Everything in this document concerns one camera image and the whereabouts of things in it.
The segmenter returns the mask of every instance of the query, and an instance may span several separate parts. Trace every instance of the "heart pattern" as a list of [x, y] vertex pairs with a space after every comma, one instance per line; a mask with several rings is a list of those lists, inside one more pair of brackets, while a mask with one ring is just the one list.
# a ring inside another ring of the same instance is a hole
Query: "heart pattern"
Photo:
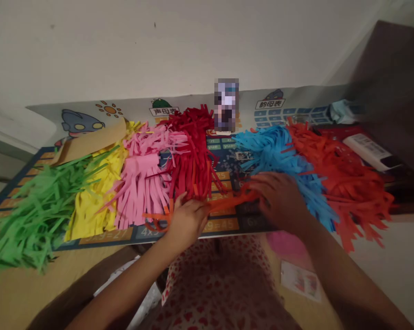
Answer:
[[300, 329], [274, 288], [258, 236], [199, 239], [170, 265], [150, 329]]

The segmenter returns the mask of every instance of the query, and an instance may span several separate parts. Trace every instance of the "cardboard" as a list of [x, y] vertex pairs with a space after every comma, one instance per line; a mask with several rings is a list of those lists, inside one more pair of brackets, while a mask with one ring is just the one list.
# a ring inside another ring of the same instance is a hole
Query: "cardboard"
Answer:
[[120, 118], [113, 125], [66, 141], [52, 159], [51, 166], [61, 165], [103, 149], [126, 135], [126, 121]]

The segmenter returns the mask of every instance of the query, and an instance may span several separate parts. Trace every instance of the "child's hand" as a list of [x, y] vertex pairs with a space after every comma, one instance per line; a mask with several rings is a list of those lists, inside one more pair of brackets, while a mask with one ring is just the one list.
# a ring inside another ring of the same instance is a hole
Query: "child's hand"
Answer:
[[301, 237], [311, 222], [317, 222], [289, 175], [263, 172], [251, 179], [250, 187], [262, 194], [260, 210], [279, 229]]
[[210, 207], [192, 199], [182, 205], [187, 193], [181, 194], [175, 202], [175, 212], [164, 238], [175, 254], [180, 254], [196, 242], [208, 221]]

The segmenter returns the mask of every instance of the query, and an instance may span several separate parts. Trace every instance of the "red paper strip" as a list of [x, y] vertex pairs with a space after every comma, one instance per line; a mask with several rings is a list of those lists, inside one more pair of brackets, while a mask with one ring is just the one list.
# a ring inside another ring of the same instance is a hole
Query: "red paper strip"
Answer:
[[335, 229], [341, 237], [344, 249], [353, 251], [355, 234], [362, 236], [355, 221], [361, 226], [367, 240], [375, 240], [383, 247], [382, 238], [372, 226], [386, 229], [383, 219], [391, 221], [389, 208], [394, 197], [384, 190], [384, 182], [378, 173], [362, 166], [361, 160], [345, 144], [319, 136], [301, 123], [288, 126], [298, 153], [314, 166], [326, 188], [328, 204], [340, 217]]

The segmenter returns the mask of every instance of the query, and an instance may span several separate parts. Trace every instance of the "cartoon robot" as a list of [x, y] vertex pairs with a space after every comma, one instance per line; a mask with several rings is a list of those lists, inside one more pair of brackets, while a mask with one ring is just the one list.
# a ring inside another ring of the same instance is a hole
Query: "cartoon robot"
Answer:
[[263, 100], [271, 101], [283, 98], [283, 92], [280, 89], [276, 89], [274, 92], [269, 93]]
[[105, 127], [105, 124], [98, 119], [69, 109], [63, 109], [61, 111], [61, 117], [63, 119], [61, 125], [66, 132], [69, 132], [69, 136], [58, 140], [55, 143], [55, 146], [58, 147], [61, 146], [64, 141], [72, 140], [80, 135], [94, 132]]

